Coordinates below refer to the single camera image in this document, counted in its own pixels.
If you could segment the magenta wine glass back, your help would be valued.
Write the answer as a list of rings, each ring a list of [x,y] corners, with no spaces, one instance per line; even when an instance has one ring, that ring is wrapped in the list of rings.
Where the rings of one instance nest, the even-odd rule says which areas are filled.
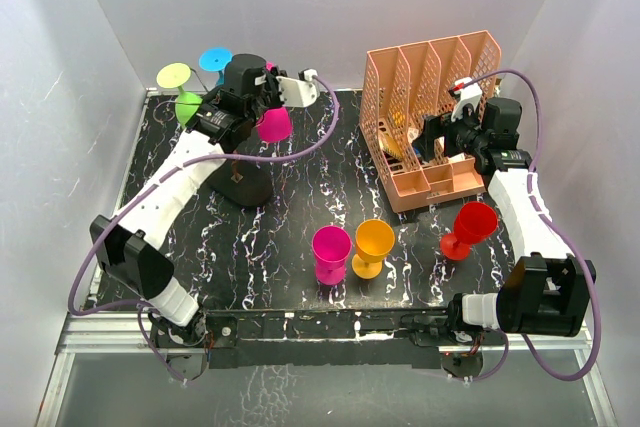
[[[256,124],[260,139],[266,143],[277,143],[290,137],[293,131],[287,109],[280,105],[269,109]]]

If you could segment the blue wine glass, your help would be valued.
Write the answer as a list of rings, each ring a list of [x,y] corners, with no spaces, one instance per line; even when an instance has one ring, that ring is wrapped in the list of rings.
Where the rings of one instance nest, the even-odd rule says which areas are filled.
[[[232,52],[227,48],[211,48],[201,54],[199,66],[204,71],[217,73],[218,79],[215,86],[219,86],[224,83],[224,71],[232,57]]]

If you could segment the green wine glass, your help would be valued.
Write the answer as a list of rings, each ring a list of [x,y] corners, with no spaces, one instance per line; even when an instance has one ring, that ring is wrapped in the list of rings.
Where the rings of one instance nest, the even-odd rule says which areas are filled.
[[[174,110],[179,124],[186,128],[202,104],[202,98],[184,88],[192,75],[191,68],[181,62],[171,63],[161,68],[156,76],[156,83],[163,89],[177,89],[178,96],[174,101]]]

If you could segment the red wine glass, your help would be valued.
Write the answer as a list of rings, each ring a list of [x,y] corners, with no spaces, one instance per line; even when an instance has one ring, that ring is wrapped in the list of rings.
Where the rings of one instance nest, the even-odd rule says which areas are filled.
[[[450,260],[463,260],[471,247],[485,241],[498,227],[498,215],[488,204],[465,203],[453,225],[453,231],[440,240],[443,255]]]

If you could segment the metal wine glass rack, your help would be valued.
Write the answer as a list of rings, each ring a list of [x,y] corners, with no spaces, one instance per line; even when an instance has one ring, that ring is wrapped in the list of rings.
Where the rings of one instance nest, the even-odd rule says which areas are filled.
[[[266,61],[253,54],[238,54],[226,65],[223,79],[207,94],[187,122],[226,154],[234,154],[248,140],[265,112],[267,92],[259,77]],[[206,184],[241,207],[259,207],[273,194],[269,175],[249,161],[225,160]]]

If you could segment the orange wine glass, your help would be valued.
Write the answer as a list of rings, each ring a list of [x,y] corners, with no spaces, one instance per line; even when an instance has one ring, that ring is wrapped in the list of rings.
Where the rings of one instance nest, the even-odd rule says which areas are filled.
[[[351,261],[353,272],[364,280],[377,277],[384,259],[395,245],[395,239],[392,227],[383,220],[362,222],[355,234],[356,253]]]

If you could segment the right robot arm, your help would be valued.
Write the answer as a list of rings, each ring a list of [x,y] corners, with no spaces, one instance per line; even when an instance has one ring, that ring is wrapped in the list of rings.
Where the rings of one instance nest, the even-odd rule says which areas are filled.
[[[589,303],[587,283],[596,278],[593,264],[579,264],[549,226],[548,211],[537,197],[537,175],[529,169],[532,157],[517,146],[521,115],[521,104],[512,99],[489,99],[482,116],[465,102],[452,113],[426,116],[412,143],[425,160],[434,158],[437,139],[443,139],[445,154],[471,156],[495,204],[466,203],[452,233],[441,239],[443,254],[464,259],[499,222],[512,244],[515,266],[498,292],[457,294],[450,302],[445,328],[460,344],[471,342],[481,329],[574,337]]]

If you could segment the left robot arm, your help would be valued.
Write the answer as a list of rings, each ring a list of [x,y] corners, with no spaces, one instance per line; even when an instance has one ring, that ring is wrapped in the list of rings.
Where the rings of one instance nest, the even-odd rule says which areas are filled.
[[[237,148],[267,113],[283,107],[289,93],[308,82],[290,79],[254,54],[221,57],[216,69],[221,78],[204,95],[185,90],[193,73],[188,65],[173,63],[158,72],[158,85],[178,92],[178,141],[136,197],[112,218],[98,216],[90,226],[91,255],[102,271],[134,292],[160,329],[186,346],[204,339],[207,323],[200,303],[178,281],[172,261],[160,249],[202,186],[241,207],[270,199],[269,174],[256,161],[239,158]]]

